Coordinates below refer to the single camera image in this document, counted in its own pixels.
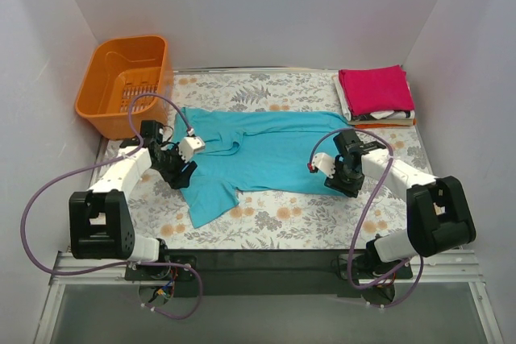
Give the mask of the teal t-shirt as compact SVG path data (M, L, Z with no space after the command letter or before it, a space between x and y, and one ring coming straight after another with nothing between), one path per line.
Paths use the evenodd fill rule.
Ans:
M202 227L239 204L237 193L279 190L335 195L323 174L307 168L314 146L335 154L326 135L346 127L337 113L224 112L184 108L174 124L174 139L190 124L205 143L193 161L197 168L181 193L193 227Z

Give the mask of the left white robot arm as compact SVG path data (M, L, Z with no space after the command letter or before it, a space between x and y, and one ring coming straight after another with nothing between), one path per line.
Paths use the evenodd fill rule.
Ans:
M144 173L158 172L171 189L185 189L197 168L193 157L205 143L187 130L177 143L163 139L164 125L141 122L140 133L124 139L117 157L106 173L87 191L69 198L71 252L76 259L118 259L143 263L156 280L171 271L164 240L137 234L128 199Z

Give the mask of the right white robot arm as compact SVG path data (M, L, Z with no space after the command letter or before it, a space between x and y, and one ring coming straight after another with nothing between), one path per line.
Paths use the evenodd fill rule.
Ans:
M386 187L406 204L406 228L367 242L364 253L349 251L345 258L349 275L365 271L383 277L401 262L415 256L428 258L469 244L476 227L460 181L454 176L436 177L398 160L390 145L376 137L362 141L353 129L330 134L335 156L313 150L308 163L312 173L322 172L325 185L346 197L357 197L364 179Z

